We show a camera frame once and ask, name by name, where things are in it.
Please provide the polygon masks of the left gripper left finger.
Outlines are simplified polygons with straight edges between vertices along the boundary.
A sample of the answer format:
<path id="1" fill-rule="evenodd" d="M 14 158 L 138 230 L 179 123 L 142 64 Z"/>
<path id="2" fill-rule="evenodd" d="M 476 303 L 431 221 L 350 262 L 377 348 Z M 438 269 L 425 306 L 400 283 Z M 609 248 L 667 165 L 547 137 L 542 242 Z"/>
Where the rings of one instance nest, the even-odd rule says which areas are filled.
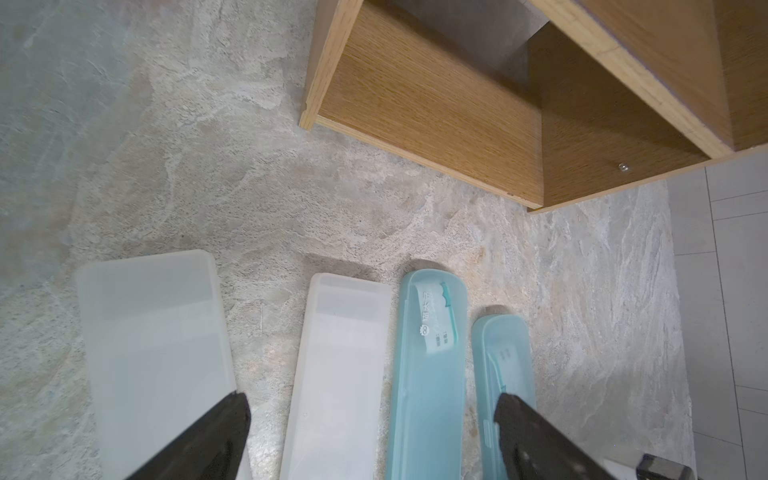
<path id="1" fill-rule="evenodd" d="M 132 479 L 234 479 L 251 424 L 248 399 L 232 392 L 130 475 Z"/>

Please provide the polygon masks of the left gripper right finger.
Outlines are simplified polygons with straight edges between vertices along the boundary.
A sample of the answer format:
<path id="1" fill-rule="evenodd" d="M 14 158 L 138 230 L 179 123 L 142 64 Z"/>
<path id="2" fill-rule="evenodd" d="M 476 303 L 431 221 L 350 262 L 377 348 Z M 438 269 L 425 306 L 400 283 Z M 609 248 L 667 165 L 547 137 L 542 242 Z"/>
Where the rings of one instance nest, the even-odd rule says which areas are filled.
<path id="1" fill-rule="evenodd" d="M 612 475 L 517 395 L 499 396 L 493 417 L 509 479 L 610 479 Z"/>

